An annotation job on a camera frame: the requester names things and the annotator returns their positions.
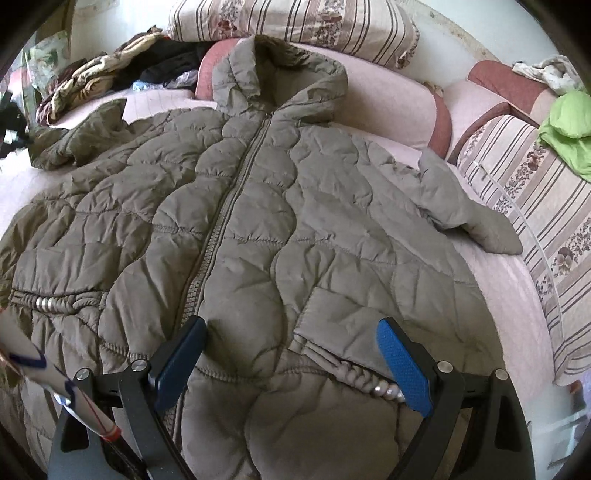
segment striped cushion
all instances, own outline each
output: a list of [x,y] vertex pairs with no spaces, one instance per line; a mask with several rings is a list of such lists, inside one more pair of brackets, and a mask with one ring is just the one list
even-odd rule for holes
[[567,385],[591,367],[591,183],[536,137],[522,120],[497,117],[466,142],[458,168],[519,234],[550,331],[556,380]]
[[408,64],[419,38],[417,27],[394,0],[179,0],[169,21],[175,40],[265,34],[391,69]]

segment blue gripper pad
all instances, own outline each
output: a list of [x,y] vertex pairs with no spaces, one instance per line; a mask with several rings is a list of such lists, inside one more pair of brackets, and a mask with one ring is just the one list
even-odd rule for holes
[[207,324],[201,317],[189,318],[181,331],[180,340],[175,345],[172,356],[157,379],[154,410],[164,412],[175,406],[187,380],[195,368],[197,360],[205,350],[207,342]]
[[387,320],[378,323],[377,341],[408,407],[428,417],[433,410],[429,382]]

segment quilted jacket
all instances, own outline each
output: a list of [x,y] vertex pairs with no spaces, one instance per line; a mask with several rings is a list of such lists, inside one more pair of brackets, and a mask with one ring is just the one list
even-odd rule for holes
[[[200,480],[385,480],[421,419],[383,396],[379,320],[490,374],[493,318],[438,230],[521,244],[433,152],[415,171],[328,127],[340,63],[252,37],[213,82],[217,110],[127,125],[118,100],[51,133],[34,164],[78,168],[0,243],[2,315],[74,375],[149,358],[198,313],[207,349],[167,424]],[[0,394],[3,424],[47,466],[57,405],[29,382]]]

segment jacket zipper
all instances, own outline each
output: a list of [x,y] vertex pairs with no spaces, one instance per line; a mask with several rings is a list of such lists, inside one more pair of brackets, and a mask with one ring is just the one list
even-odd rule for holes
[[203,301],[203,286],[205,284],[205,279],[208,278],[213,268],[213,259],[215,258],[217,249],[222,242],[223,233],[229,222],[233,206],[244,188],[244,184],[246,183],[252,168],[253,160],[261,148],[270,123],[271,120],[269,118],[263,120],[250,144],[250,147],[243,156],[244,160],[242,165],[240,165],[238,174],[234,177],[234,185],[226,192],[226,196],[222,202],[221,208],[218,210],[213,227],[210,229],[209,235],[206,238],[205,248],[203,249],[201,258],[197,261],[197,273],[193,276],[189,289],[187,290],[183,315],[181,317],[180,325],[178,325],[177,328],[181,328],[191,315],[196,315],[199,311],[199,307]]

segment white wall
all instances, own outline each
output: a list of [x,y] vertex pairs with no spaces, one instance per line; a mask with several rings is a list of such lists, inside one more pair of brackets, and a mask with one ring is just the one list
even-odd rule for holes
[[402,74],[442,87],[465,78],[480,60],[535,63],[557,52],[515,0],[397,0],[421,32]]
[[72,26],[72,59],[90,59],[100,51],[111,53],[152,25],[167,28],[168,12],[175,3],[176,0],[78,0]]
[[557,53],[537,20],[515,0],[421,0],[457,23],[506,64]]

